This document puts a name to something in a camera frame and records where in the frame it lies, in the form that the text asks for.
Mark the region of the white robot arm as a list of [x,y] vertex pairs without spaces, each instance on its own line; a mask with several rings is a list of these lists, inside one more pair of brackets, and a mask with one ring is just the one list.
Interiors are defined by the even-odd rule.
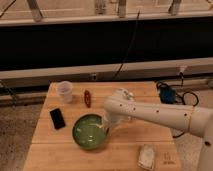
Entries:
[[104,101],[103,128],[113,129],[122,117],[132,117],[173,128],[203,139],[197,171],[213,169],[213,109],[190,105],[136,102],[126,89]]

